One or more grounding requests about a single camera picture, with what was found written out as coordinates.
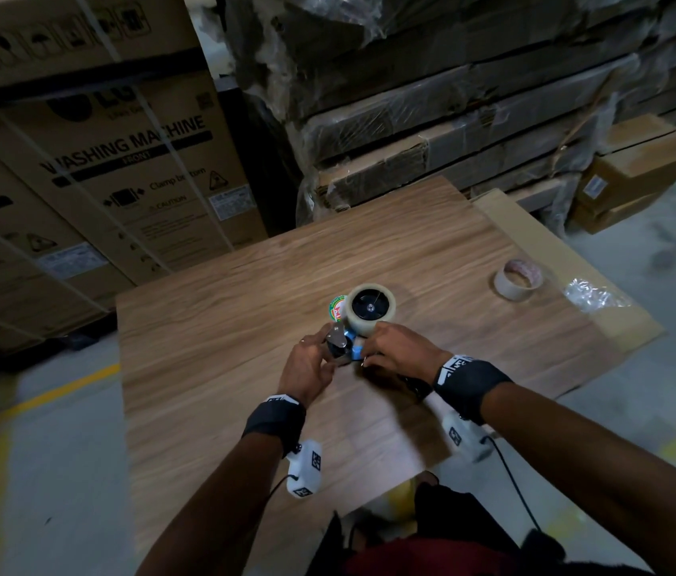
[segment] wood grain surface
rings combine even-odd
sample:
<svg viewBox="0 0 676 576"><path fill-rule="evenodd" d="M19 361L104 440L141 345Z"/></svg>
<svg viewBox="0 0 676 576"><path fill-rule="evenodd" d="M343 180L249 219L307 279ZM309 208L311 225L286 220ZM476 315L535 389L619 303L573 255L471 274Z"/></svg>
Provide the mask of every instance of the wood grain surface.
<svg viewBox="0 0 676 576"><path fill-rule="evenodd" d="M452 352L492 361L558 397L622 359L551 286L523 303L491 289L522 253L446 180L410 186L133 290L118 303L138 549L148 548L275 392L292 346L363 282L387 286L395 321ZM353 366L311 407L303 438L323 446L323 488L281 489L251 563L299 552L345 514L448 456L437 396L424 405ZM285 473L284 464L279 470Z"/></svg>

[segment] barcode label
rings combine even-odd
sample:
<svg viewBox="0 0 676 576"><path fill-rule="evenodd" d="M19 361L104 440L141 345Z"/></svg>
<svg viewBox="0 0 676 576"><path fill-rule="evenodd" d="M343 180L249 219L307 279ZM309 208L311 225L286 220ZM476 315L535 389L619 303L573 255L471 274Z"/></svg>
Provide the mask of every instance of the barcode label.
<svg viewBox="0 0 676 576"><path fill-rule="evenodd" d="M211 196L209 203L213 205L213 210L218 214L219 220L228 220L258 207L249 184Z"/></svg>
<svg viewBox="0 0 676 576"><path fill-rule="evenodd" d="M594 176L591 178L591 181L588 183L588 185L583 188L582 192L592 200L596 200L596 198L599 197L599 195L602 193L602 190L604 190L607 185L607 180L600 178L599 176Z"/></svg>
<svg viewBox="0 0 676 576"><path fill-rule="evenodd" d="M37 262L46 273L62 281L108 264L106 257L89 242L40 256Z"/></svg>

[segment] concrete floor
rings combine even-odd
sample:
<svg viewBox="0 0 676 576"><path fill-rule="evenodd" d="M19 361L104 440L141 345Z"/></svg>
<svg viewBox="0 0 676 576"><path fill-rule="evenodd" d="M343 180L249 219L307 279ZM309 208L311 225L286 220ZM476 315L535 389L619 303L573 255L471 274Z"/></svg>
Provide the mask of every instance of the concrete floor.
<svg viewBox="0 0 676 576"><path fill-rule="evenodd" d="M595 236L574 234L570 244L669 335L561 401L676 464L676 186L646 212ZM13 406L0 418L0 576L134 572L117 360L111 336L0 382L0 412ZM541 527L571 558L644 565L500 444ZM516 540L530 529L497 457L452 458L434 471L475 493Z"/></svg>

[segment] lg logo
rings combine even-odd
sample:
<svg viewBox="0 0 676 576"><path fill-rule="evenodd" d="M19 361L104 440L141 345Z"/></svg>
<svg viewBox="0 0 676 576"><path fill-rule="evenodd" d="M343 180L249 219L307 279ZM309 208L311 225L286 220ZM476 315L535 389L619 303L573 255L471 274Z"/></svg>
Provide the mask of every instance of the lg logo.
<svg viewBox="0 0 676 576"><path fill-rule="evenodd" d="M104 109L111 109L123 103L131 103L137 100L135 92L130 86L120 86L113 89L96 91L90 95L62 96L58 99L50 99L47 104L53 113L73 123L81 123L93 115L93 97Z"/></svg>

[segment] wristband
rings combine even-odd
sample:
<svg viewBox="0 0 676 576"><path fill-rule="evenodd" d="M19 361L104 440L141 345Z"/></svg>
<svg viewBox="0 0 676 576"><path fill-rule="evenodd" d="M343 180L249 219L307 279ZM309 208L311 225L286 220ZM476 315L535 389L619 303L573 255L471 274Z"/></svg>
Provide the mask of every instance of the wristband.
<svg viewBox="0 0 676 576"><path fill-rule="evenodd" d="M501 370L468 356L452 356L440 369L434 390L462 418L484 425L481 403L492 388L501 382L513 382Z"/></svg>
<svg viewBox="0 0 676 576"><path fill-rule="evenodd" d="M282 441L282 458L285 458L297 448L304 423L304 406L291 396L277 394L269 396L253 410L253 414L247 418L242 438L251 432L279 437Z"/></svg>

